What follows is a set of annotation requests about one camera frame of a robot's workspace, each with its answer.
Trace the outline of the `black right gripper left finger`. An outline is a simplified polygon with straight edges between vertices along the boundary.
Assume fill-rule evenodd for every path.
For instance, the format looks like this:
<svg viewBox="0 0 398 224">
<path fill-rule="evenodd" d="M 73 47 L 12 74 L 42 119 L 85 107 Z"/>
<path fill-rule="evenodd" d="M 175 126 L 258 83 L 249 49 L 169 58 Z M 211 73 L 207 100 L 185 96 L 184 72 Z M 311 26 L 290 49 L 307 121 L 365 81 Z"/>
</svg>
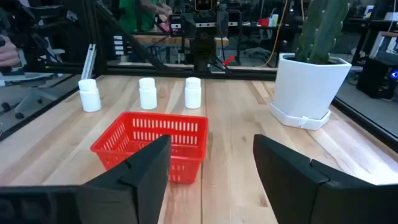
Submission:
<svg viewBox="0 0 398 224">
<path fill-rule="evenodd" d="M 82 185 L 76 196 L 77 223 L 157 223 L 170 153 L 170 136 L 163 135 Z"/>
</svg>

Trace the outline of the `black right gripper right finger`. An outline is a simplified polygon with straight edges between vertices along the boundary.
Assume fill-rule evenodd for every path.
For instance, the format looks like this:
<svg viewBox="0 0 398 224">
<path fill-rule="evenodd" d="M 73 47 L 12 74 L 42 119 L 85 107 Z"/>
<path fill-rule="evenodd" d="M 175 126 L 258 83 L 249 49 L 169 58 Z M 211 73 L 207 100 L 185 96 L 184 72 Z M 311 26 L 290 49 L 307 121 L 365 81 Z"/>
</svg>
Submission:
<svg viewBox="0 0 398 224">
<path fill-rule="evenodd" d="M 261 134 L 254 136 L 253 154 L 278 223 L 385 223 L 379 186 Z"/>
</svg>

